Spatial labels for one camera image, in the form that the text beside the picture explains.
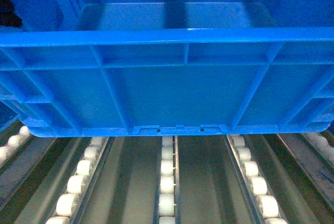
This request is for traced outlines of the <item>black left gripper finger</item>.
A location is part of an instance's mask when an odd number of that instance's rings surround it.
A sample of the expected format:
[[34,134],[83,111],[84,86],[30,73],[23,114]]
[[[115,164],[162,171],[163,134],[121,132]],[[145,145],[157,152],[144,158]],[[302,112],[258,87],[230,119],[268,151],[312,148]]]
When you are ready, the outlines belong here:
[[10,0],[1,0],[1,26],[20,28],[22,19],[15,14],[15,7]]

